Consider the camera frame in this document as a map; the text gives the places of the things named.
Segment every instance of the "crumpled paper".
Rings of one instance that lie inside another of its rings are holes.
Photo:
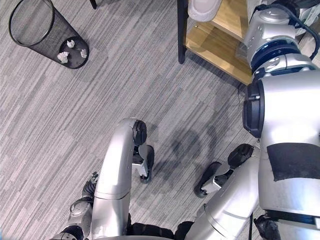
[[[66,44],[70,49],[72,49],[75,46],[75,41],[73,41],[73,40],[68,41],[67,40]]]
[[[87,50],[86,49],[82,49],[80,54],[81,54],[81,57],[83,57],[84,59],[87,58]]]
[[[61,61],[62,64],[66,64],[68,62],[68,55],[69,55],[69,52],[63,51],[63,52],[60,52],[57,55],[57,57]]]

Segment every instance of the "wooden shelf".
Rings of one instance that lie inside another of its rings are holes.
[[[211,23],[242,42],[248,29],[247,1],[222,0],[219,11]]]
[[[210,22],[197,23],[186,36],[185,46],[240,82],[251,83],[251,70],[245,60],[235,57],[239,41]]]

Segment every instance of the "white object on shelf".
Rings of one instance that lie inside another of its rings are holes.
[[[208,22],[216,16],[222,0],[189,0],[189,17],[198,22]]]
[[[63,52],[60,52],[57,55],[57,57],[61,61],[62,64],[66,64],[68,62],[68,55],[69,55],[69,52],[63,51]]]
[[[75,46],[75,41],[71,40],[71,41],[66,41],[67,46],[72,49]]]
[[[81,54],[81,57],[83,57],[84,59],[87,58],[87,50],[86,49],[82,49],[80,54]]]

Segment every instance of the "chair leg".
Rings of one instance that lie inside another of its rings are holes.
[[[90,0],[90,3],[93,7],[93,9],[97,9],[97,3],[96,3],[96,0]]]

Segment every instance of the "black panel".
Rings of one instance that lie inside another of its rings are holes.
[[[260,138],[265,120],[265,94],[261,80],[247,86],[243,103],[243,127],[255,138]]]
[[[272,219],[282,219],[291,222],[297,222],[302,224],[312,224],[315,225],[316,216],[298,214],[293,212],[285,212],[285,211],[275,211],[275,210],[266,210],[265,214],[267,217]]]
[[[277,143],[267,147],[274,181],[320,179],[320,147],[308,143]]]

